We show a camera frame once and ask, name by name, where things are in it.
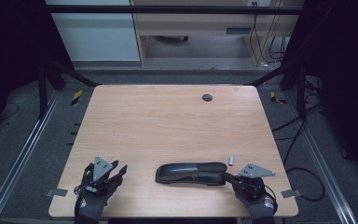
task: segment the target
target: yellow tape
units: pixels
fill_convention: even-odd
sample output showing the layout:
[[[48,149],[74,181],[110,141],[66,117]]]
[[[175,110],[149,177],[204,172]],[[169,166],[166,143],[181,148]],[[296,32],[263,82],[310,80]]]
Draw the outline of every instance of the yellow tape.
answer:
[[[79,100],[81,93],[83,91],[77,91],[74,95],[74,99],[72,100],[71,106],[76,106],[77,105],[77,101]]]

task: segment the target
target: black glove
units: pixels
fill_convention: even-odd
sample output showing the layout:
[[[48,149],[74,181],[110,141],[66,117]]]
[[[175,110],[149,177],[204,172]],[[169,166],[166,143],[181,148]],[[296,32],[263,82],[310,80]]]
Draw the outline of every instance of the black glove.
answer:
[[[235,193],[238,198],[246,207],[251,216],[251,219],[256,220],[261,217],[273,217],[275,213],[275,201],[267,194],[264,194],[256,201],[247,201],[239,193]]]
[[[247,178],[238,175],[224,174],[225,180],[232,184],[235,197],[246,207],[252,220],[263,217],[273,219],[278,209],[275,199],[266,193],[262,178]]]
[[[80,201],[78,214],[84,217],[98,220],[98,218],[103,213],[104,207],[107,205],[107,200],[112,197],[113,192],[104,196],[96,195],[87,191],[85,191],[83,194],[84,197]]]
[[[118,161],[114,161],[111,170],[117,167]],[[77,194],[75,204],[75,220],[77,217],[88,217],[93,220],[103,213],[107,201],[116,192],[117,188],[123,183],[123,175],[127,172],[127,165],[120,169],[118,174],[109,178],[110,171],[100,179],[93,182],[94,164],[86,167],[81,184],[74,189]]]

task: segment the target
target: sleeve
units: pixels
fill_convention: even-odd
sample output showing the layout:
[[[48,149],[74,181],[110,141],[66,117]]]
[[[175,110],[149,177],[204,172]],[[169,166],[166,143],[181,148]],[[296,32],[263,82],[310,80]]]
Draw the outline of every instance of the sleeve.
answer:
[[[98,220],[92,219],[90,217],[85,217],[82,215],[77,215],[75,217],[75,223],[74,224],[99,224]]]
[[[252,221],[252,224],[275,224],[274,217],[261,217]]]

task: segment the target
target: wooden table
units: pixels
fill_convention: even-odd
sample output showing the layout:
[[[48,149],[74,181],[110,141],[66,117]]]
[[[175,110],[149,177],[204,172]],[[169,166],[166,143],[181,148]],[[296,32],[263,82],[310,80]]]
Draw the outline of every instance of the wooden table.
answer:
[[[202,100],[211,94],[211,102]],[[103,217],[248,217],[227,184],[163,185],[155,182],[160,165],[172,162],[228,163],[237,174],[248,162],[276,173],[263,178],[277,196],[277,217],[298,212],[281,157],[257,90],[250,86],[112,85],[95,89],[75,144],[49,208],[53,217],[72,217],[84,169],[95,156],[128,164],[123,185],[109,200]]]

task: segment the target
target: wall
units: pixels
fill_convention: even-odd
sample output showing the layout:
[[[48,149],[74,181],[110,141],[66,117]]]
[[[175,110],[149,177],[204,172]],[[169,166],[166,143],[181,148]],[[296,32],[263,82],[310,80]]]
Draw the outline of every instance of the wall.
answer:
[[[128,0],[46,0],[48,5],[129,5]],[[131,14],[53,13],[66,49],[75,62],[139,62]]]

